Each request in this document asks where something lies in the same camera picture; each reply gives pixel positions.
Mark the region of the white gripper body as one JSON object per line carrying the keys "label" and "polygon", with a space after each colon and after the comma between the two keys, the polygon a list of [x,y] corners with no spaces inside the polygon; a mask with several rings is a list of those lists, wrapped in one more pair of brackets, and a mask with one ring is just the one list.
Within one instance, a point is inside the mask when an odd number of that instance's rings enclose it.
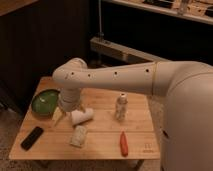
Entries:
{"label": "white gripper body", "polygon": [[65,112],[75,110],[80,104],[80,89],[62,89],[59,93],[59,106]]}

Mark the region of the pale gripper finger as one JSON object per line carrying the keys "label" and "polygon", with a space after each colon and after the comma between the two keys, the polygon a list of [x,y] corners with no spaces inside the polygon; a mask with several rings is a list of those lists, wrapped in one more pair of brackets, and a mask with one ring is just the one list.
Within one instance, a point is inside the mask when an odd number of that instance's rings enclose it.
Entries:
{"label": "pale gripper finger", "polygon": [[77,109],[80,110],[80,111],[85,112],[85,108],[84,108],[84,106],[82,104],[79,104]]}
{"label": "pale gripper finger", "polygon": [[63,115],[64,115],[63,111],[59,107],[57,107],[52,116],[52,121],[54,126],[57,125],[57,123],[60,121]]}

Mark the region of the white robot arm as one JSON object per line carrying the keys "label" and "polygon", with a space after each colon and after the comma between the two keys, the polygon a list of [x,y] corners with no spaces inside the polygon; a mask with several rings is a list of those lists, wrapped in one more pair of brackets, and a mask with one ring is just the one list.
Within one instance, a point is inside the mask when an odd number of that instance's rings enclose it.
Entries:
{"label": "white robot arm", "polygon": [[89,69],[73,58],[52,78],[65,110],[79,101],[83,88],[163,96],[161,171],[213,171],[213,66],[160,61]]}

